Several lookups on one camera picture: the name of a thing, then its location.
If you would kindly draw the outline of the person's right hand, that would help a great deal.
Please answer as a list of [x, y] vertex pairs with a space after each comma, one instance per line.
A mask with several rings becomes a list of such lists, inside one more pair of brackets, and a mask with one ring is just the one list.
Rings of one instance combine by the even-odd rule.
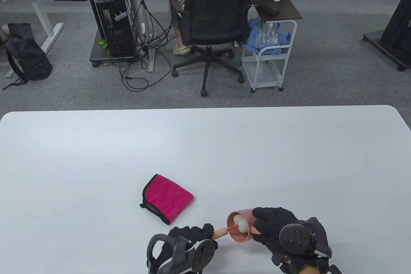
[[273, 254], [286, 255], [286, 251], [279, 241], [279, 233], [288, 224], [296, 224], [299, 220], [295, 215], [284, 208], [262, 208], [252, 210], [256, 218], [254, 228], [260, 234], [253, 234], [253, 239], [266, 246]]

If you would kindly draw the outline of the person's left hand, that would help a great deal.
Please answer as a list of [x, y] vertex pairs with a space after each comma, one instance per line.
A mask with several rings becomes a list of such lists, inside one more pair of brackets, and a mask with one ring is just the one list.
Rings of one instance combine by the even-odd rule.
[[[190, 241], [189, 244], [186, 245], [185, 250], [190, 249], [193, 245], [197, 242], [205, 240], [205, 239], [212, 239], [214, 235], [214, 227], [211, 224], [204, 224], [203, 227], [174, 227], [172, 228], [168, 236], [172, 238], [183, 237]], [[156, 258], [156, 261], [160, 260], [167, 260], [171, 258], [173, 255], [173, 248], [169, 244], [165, 243], [162, 246], [162, 250], [159, 256]]]

